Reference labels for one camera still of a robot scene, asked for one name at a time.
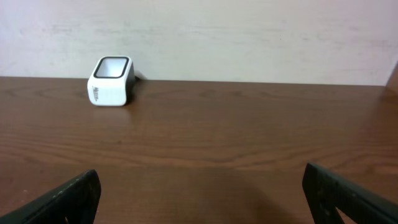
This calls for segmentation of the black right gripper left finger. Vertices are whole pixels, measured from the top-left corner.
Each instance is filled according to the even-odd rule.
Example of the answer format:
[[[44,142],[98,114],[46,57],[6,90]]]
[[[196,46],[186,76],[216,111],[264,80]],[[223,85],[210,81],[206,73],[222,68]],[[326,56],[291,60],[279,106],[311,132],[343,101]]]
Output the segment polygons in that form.
[[[87,170],[1,217],[3,224],[94,223],[101,196],[97,172]]]

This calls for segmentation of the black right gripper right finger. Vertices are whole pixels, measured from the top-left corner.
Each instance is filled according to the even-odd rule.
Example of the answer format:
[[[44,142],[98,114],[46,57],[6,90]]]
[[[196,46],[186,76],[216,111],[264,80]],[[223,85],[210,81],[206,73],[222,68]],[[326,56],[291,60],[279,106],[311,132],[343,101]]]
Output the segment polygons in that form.
[[[302,188],[315,223],[343,223],[342,211],[355,223],[397,223],[397,205],[334,174],[308,163]]]

